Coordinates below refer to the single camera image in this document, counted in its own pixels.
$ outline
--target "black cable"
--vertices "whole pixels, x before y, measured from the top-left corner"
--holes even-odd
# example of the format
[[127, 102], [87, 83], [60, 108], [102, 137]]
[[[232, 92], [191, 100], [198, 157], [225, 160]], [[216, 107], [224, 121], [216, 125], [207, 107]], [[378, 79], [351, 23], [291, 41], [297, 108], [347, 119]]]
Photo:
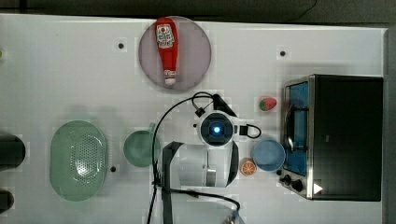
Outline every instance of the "black cable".
[[206, 92], [206, 91], [198, 91], [198, 92], [196, 92], [196, 93], [192, 96], [192, 99], [191, 99], [191, 103], [192, 103], [192, 105], [195, 107], [195, 109], [198, 109], [198, 106], [195, 104], [194, 98], [195, 98], [198, 94], [206, 94], [206, 95], [212, 97], [212, 94], [210, 94], [209, 92]]
[[199, 92], [195, 93], [194, 96], [192, 96], [192, 97], [190, 97], [190, 98], [188, 98], [188, 99], [182, 100], [182, 101], [178, 102], [177, 104], [173, 105], [171, 108], [169, 108], [169, 109], [165, 112], [165, 114], [163, 114], [163, 116], [161, 117], [160, 121], [159, 121], [158, 124], [157, 124], [157, 127], [155, 128], [154, 134], [153, 134], [153, 136], [152, 136], [152, 144], [151, 144], [152, 173], [153, 173], [153, 175], [154, 175], [154, 181], [152, 182], [152, 185], [153, 185], [153, 187], [154, 187], [154, 191], [153, 191], [153, 194], [152, 194], [152, 197], [151, 197], [151, 203], [150, 203], [149, 210], [148, 210], [148, 222], [147, 222], [148, 224], [149, 224], [150, 221], [151, 221], [152, 209], [153, 209], [154, 202], [155, 202], [155, 196], [156, 196], [156, 194], [157, 194], [157, 186], [158, 186], [158, 185], [160, 184], [160, 182], [161, 182], [161, 179], [160, 179], [160, 177], [159, 177], [159, 175], [158, 175], [158, 169], [157, 169], [158, 161], [155, 161], [155, 158], [154, 158], [155, 137], [157, 136], [158, 129], [160, 128], [160, 125], [161, 125], [161, 123], [163, 122], [163, 119], [165, 119], [165, 117], [166, 117], [175, 107], [177, 107], [178, 105], [181, 105], [181, 104], [183, 104], [183, 103], [185, 103], [185, 102], [187, 102], [187, 101], [189, 101], [189, 100], [196, 99], [196, 98], [212, 98], [212, 96], [211, 96], [210, 93], [207, 93], [207, 92], [206, 92], [206, 94], [208, 94], [207, 96], [197, 96], [198, 93], [199, 93]]
[[299, 16], [296, 19], [292, 19], [292, 20], [288, 20], [288, 21], [284, 21], [284, 22], [289, 22], [289, 21], [297, 21], [299, 20], [301, 17], [303, 17], [308, 11], [310, 11], [312, 8], [314, 8], [317, 5], [318, 0], [315, 0], [314, 5], [312, 5], [312, 7], [310, 7], [309, 9], [307, 9], [303, 14], [301, 14], [301, 16]]
[[151, 198], [151, 203], [149, 205], [149, 210], [148, 210], [148, 224], [151, 221], [151, 213], [152, 213], [152, 207], [154, 206], [154, 201], [155, 201], [155, 195], [157, 194], [157, 188], [154, 185], [154, 191], [152, 192], [152, 198]]
[[181, 104], [183, 104], [183, 103], [185, 103], [185, 102], [187, 102], [187, 101], [189, 101], [189, 100], [196, 99], [196, 98], [211, 98], [211, 96], [192, 96], [192, 97], [190, 97], [190, 98], [188, 98], [188, 99], [185, 99], [185, 100], [182, 100], [182, 101], [178, 102], [177, 104], [175, 104], [175, 105], [173, 105], [171, 108], [169, 108], [169, 109], [165, 112], [165, 114], [163, 114], [163, 116], [161, 117], [160, 121], [159, 121], [158, 124], [157, 124], [157, 127], [155, 128], [154, 135], [153, 135], [153, 138], [152, 138], [152, 143], [151, 143], [151, 153], [152, 153], [152, 154], [151, 154], [151, 162], [152, 162], [152, 166], [153, 166], [154, 185], [158, 185], [159, 182], [160, 182], [160, 178], [158, 177], [158, 169], [157, 169], [157, 163], [158, 163], [158, 161], [155, 161], [155, 159], [154, 159], [155, 137], [157, 136], [158, 129], [160, 128], [160, 125], [161, 125], [161, 123], [163, 122], [163, 119], [164, 119], [175, 107], [177, 107], [178, 105], [181, 105]]
[[166, 189], [166, 188], [163, 188], [163, 190], [164, 191], [168, 191], [168, 192], [172, 192], [172, 193], [184, 193], [184, 194], [190, 194], [192, 196], [204, 196], [204, 197], [222, 199], [224, 201], [227, 201], [227, 202], [235, 204], [237, 212], [239, 212], [239, 209], [241, 208], [241, 204], [239, 202], [237, 202], [236, 200], [233, 200], [231, 198], [227, 198], [227, 197], [224, 197], [224, 196], [221, 196], [221, 195], [217, 195], [217, 194], [202, 193], [202, 192], [183, 190], [183, 189]]
[[247, 124], [247, 126], [259, 130], [259, 134], [257, 134], [256, 136], [250, 136], [250, 135], [247, 134], [247, 137], [249, 137], [251, 139], [255, 139], [255, 138], [258, 138], [258, 137], [260, 137], [262, 135], [262, 130], [259, 127], [255, 126], [253, 124]]

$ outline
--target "light blue bowl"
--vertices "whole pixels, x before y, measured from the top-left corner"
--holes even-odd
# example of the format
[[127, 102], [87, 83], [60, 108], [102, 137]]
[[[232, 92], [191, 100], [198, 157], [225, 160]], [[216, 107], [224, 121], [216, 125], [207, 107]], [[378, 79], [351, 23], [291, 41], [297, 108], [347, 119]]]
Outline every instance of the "light blue bowl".
[[283, 165], [286, 153], [278, 142], [263, 140], [253, 148], [251, 157], [260, 169], [273, 172]]

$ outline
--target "small red object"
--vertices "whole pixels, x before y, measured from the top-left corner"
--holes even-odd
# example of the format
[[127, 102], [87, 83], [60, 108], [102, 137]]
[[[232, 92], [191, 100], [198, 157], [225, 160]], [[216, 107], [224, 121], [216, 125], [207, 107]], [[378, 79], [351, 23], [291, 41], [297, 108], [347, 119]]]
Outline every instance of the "small red object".
[[276, 106], [276, 99], [272, 97], [265, 97], [260, 102], [260, 109], [262, 111], [272, 110]]
[[173, 85], [176, 82], [178, 37], [175, 23], [166, 17], [155, 22], [157, 47], [163, 62], [165, 83]]

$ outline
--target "green colander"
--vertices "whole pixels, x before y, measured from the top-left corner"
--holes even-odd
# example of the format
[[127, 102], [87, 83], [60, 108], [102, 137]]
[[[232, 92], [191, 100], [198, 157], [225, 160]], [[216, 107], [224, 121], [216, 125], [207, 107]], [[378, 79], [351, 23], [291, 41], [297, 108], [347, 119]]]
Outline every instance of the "green colander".
[[50, 146], [49, 181], [66, 200], [79, 202], [95, 195], [107, 171], [106, 139], [89, 122], [63, 125]]

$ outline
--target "ketchup bottle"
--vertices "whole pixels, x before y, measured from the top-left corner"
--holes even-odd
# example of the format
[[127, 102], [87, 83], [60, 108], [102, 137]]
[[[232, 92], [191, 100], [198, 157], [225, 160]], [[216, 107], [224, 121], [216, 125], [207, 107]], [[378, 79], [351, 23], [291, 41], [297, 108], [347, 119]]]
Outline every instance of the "ketchup bottle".
[[173, 85], [176, 82], [177, 65], [177, 29], [175, 23], [166, 17], [159, 18], [155, 22], [155, 35], [157, 47], [163, 62], [163, 74], [165, 83]]

